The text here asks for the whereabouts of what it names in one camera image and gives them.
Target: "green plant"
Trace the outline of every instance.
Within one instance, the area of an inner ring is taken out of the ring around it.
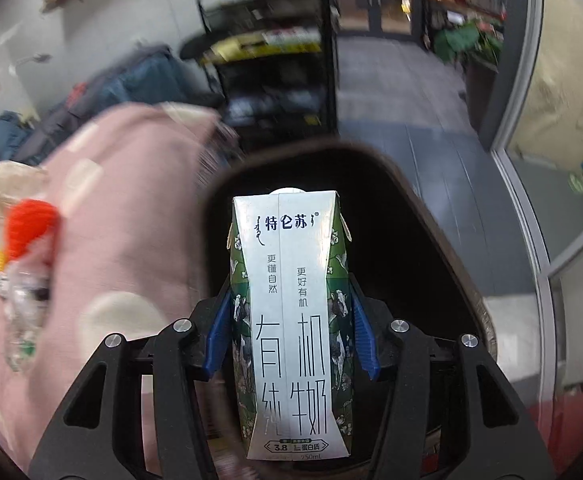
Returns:
[[[444,62],[461,56],[475,56],[498,65],[503,42],[494,34],[481,30],[479,22],[467,22],[451,30],[441,30],[433,42],[433,51]]]

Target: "black plastic bracket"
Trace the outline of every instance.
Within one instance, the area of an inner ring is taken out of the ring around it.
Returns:
[[[416,480],[432,378],[446,413],[439,469],[428,480],[550,480],[549,453],[516,392],[478,338],[449,341],[394,320],[350,276],[357,357],[373,380],[393,381],[368,480]],[[34,480],[154,480],[144,467],[140,378],[153,374],[158,457],[166,480],[216,480],[194,380],[207,381],[230,345],[231,293],[198,303],[152,338],[101,343],[67,392],[30,466]]]

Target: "white polka dot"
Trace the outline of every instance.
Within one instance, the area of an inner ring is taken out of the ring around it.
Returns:
[[[96,131],[98,130],[98,125],[93,121],[85,124],[78,132],[74,134],[72,140],[67,144],[67,151],[76,153],[78,150],[82,149],[91,139]]]
[[[68,218],[85,200],[103,176],[103,167],[88,158],[82,158],[65,177],[60,213]]]
[[[8,425],[5,423],[5,419],[3,418],[3,414],[0,412],[0,434],[5,439],[5,442],[8,444],[8,448],[11,452],[14,452],[14,446],[12,446],[12,440],[9,435]]]
[[[106,292],[92,300],[78,318],[78,341],[84,362],[109,334],[127,341],[158,334],[169,321],[146,298],[131,292]]]
[[[178,124],[187,124],[192,120],[214,113],[209,108],[181,103],[163,103],[161,106],[171,120]]]

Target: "gray floor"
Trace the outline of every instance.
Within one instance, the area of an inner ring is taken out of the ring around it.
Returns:
[[[583,232],[583,195],[569,187],[569,172],[511,158],[542,230],[549,258]]]
[[[339,40],[340,134],[390,156],[483,296],[534,293],[511,198],[469,126],[459,73],[415,44]]]
[[[423,199],[483,296],[535,291],[516,212],[478,138],[380,121],[341,121],[344,139],[390,156]]]
[[[459,97],[462,75],[415,43],[338,40],[339,118],[443,128],[475,135]]]

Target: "blue gripper pad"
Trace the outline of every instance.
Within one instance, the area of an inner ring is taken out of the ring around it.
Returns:
[[[380,374],[380,364],[376,355],[376,338],[371,330],[367,316],[365,316],[360,298],[358,298],[353,287],[350,290],[351,304],[353,304],[354,342],[358,361],[360,361],[363,370],[369,374],[369,378],[375,381]]]
[[[232,291],[227,290],[225,297],[222,298],[218,314],[212,328],[207,334],[207,341],[205,344],[205,362],[203,364],[203,371],[207,377],[212,377],[222,365],[222,360],[225,357],[225,352],[230,345],[232,338]]]

